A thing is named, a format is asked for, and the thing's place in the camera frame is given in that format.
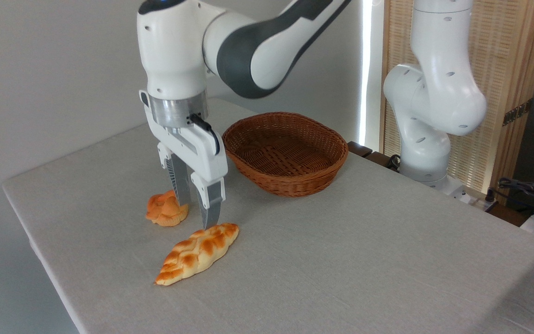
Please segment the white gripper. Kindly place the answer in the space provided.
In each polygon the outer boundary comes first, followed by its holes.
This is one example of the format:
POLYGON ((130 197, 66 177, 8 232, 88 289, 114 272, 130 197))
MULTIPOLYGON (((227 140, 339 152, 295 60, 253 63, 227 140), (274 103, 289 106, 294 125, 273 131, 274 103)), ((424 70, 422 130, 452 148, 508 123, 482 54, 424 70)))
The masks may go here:
POLYGON ((187 165, 194 171, 202 226, 218 224, 225 200, 224 178, 228 173, 224 144, 213 129, 207 129, 206 92, 181 100, 163 100, 140 90, 140 100, 157 145, 160 163, 169 173, 180 206, 191 203, 187 165))

